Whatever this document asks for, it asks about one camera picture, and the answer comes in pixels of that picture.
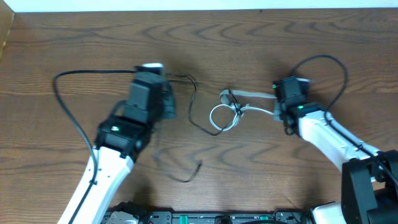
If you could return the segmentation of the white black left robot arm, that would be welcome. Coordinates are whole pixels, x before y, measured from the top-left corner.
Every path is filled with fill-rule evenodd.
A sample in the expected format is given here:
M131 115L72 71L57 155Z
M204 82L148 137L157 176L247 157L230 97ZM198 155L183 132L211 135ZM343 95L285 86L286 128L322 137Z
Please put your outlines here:
M134 75L128 100L118 102L99 125L83 176L59 223L99 223L148 145L155 124L174 118L174 96L165 72L142 68Z

